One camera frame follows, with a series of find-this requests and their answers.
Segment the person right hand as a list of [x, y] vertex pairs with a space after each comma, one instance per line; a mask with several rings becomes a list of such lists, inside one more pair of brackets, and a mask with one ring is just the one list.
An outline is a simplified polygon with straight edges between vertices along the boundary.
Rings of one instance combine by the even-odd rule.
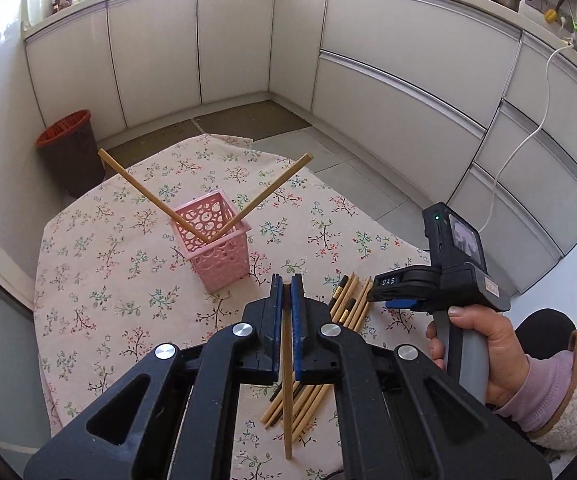
[[450, 322], [465, 332], [477, 332], [487, 341], [489, 379], [486, 402], [501, 408], [525, 382], [530, 364], [516, 337], [511, 321], [501, 313], [474, 304], [451, 307]]

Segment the pink sleeved right forearm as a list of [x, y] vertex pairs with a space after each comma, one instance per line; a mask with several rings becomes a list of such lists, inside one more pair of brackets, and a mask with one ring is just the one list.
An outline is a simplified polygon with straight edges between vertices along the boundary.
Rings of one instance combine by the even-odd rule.
[[569, 348], [550, 359], [529, 358], [515, 396], [495, 411], [516, 422], [530, 441], [554, 451], [577, 448], [577, 330]]

